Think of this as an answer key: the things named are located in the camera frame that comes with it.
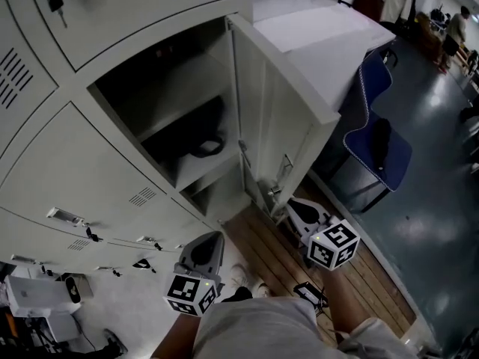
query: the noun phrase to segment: ventilation slot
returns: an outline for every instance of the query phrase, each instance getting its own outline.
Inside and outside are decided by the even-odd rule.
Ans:
[[[10,49],[0,61],[0,105],[8,109],[33,75],[15,48]]]
[[[86,248],[90,244],[90,241],[85,239],[77,239],[74,243],[68,246],[69,250],[80,251]]]
[[[146,202],[148,202],[155,195],[156,195],[156,193],[153,190],[151,190],[150,188],[144,188],[137,195],[135,195],[133,198],[131,198],[129,201],[133,205],[141,207],[141,206],[145,205]]]

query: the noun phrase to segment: hanging coat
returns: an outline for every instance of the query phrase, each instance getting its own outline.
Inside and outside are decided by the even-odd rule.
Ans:
[[[384,0],[381,21],[395,23],[399,17],[403,20],[409,18],[412,0]]]

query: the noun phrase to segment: white table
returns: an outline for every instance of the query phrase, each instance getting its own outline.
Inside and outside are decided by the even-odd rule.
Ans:
[[[261,20],[254,27],[339,110],[368,51],[395,38],[387,29],[340,4]]]

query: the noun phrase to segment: open locker door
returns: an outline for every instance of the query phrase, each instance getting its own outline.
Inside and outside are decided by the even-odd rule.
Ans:
[[[227,23],[245,189],[273,216],[292,197],[340,116],[249,22],[234,14]]]

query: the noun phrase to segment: key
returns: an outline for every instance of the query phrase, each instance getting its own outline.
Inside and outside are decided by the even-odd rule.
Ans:
[[[65,28],[68,28],[67,22],[65,21],[64,15],[63,15],[63,0],[47,0],[48,1],[48,6],[50,7],[50,10],[52,12],[58,12],[58,15],[61,18],[61,21],[63,22],[63,26]]]

